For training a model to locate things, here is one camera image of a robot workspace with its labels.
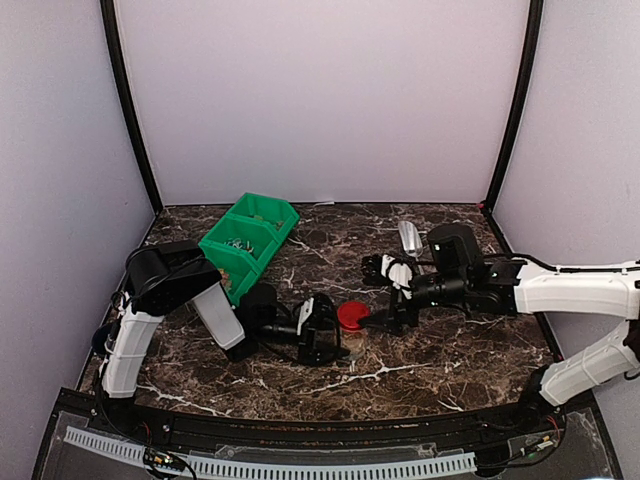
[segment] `gray wall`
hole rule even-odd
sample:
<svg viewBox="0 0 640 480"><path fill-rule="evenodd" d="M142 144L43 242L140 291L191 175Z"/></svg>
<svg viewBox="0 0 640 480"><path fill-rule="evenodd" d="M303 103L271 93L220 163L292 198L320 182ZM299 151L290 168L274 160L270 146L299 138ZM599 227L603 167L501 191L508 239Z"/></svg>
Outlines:
<svg viewBox="0 0 640 480"><path fill-rule="evenodd" d="M0 15L0 478L26 479L152 220L96 1Z"/></svg>
<svg viewBox="0 0 640 480"><path fill-rule="evenodd" d="M116 3L167 204L485 195L527 0Z"/></svg>
<svg viewBox="0 0 640 480"><path fill-rule="evenodd" d="M561 263L640 258L640 3L545 2L531 89L496 210L516 250ZM618 320L553 315L565 354ZM599 387L626 478L640 478L640 382Z"/></svg>

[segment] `dark marble surface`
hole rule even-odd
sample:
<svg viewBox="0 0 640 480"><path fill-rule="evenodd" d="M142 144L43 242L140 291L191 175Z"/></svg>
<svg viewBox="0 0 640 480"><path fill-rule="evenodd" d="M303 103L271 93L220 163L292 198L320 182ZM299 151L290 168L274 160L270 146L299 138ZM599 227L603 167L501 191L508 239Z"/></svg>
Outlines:
<svg viewBox="0 0 640 480"><path fill-rule="evenodd" d="M498 245L473 205L297 205L301 220L263 280L288 306L313 292L336 306L360 300L386 308L386 289L366 287L364 255L400 256L401 219L425 234L442 223L471 226L485 253ZM169 207L148 243L200 240L227 207ZM406 418L501 405L517 400L529 373L551 361L531 316L476 315L432 309L402 337L369 332L359 360L323 368L293 366L268 352L232 364L192 307L160 325L138 379L137 402L169 410L269 420ZM92 359L82 390L89 391Z"/></svg>

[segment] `green tray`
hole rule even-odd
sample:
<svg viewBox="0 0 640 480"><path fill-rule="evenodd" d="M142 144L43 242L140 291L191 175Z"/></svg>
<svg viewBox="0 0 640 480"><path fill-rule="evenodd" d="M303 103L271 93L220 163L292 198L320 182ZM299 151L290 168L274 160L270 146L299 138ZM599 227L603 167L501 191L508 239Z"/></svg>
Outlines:
<svg viewBox="0 0 640 480"><path fill-rule="evenodd" d="M258 281L299 220L288 202L246 193L202 238L199 246L205 256L229 274L227 295L232 304L237 306ZM234 239L241 239L252 251L226 244Z"/></svg>

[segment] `white vent grille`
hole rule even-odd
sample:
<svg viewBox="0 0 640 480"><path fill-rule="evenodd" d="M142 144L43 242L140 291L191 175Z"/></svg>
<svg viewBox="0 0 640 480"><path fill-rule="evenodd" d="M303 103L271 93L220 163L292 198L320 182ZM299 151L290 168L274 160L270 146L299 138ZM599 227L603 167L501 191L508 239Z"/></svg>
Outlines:
<svg viewBox="0 0 640 480"><path fill-rule="evenodd" d="M141 445L74 427L67 428L64 441L129 465L143 467L145 448ZM476 471L473 453L409 462L328 466L269 465L217 460L198 455L181 456L189 462L201 480L422 480ZM189 472L183 472L182 476L188 477Z"/></svg>

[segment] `red round lid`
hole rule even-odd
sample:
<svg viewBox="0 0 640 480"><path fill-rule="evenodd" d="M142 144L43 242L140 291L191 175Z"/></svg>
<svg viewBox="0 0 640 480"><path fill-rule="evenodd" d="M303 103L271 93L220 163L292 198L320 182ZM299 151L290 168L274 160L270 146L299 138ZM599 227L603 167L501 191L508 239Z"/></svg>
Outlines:
<svg viewBox="0 0 640 480"><path fill-rule="evenodd" d="M338 308L338 320L340 326L352 332L362 330L358 321L364 317L371 315L371 310L362 302L347 302Z"/></svg>

